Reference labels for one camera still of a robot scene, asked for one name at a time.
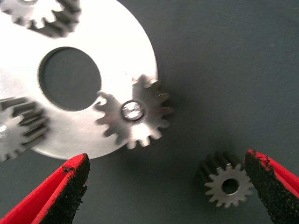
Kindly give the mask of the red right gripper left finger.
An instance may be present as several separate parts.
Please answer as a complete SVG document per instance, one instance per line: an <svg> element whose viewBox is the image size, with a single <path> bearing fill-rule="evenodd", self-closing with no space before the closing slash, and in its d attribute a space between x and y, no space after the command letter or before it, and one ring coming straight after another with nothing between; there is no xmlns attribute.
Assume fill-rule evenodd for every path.
<svg viewBox="0 0 299 224"><path fill-rule="evenodd" d="M82 203L90 171L86 153L76 155L12 208L2 224L71 224Z"/></svg>

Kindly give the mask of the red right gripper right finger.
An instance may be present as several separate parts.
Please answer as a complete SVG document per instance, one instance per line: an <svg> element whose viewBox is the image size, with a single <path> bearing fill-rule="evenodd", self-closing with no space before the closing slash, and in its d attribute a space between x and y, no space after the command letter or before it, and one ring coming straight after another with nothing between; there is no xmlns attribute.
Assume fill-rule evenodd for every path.
<svg viewBox="0 0 299 224"><path fill-rule="evenodd" d="M299 222L299 177L260 152L248 150L244 168L275 224Z"/></svg>

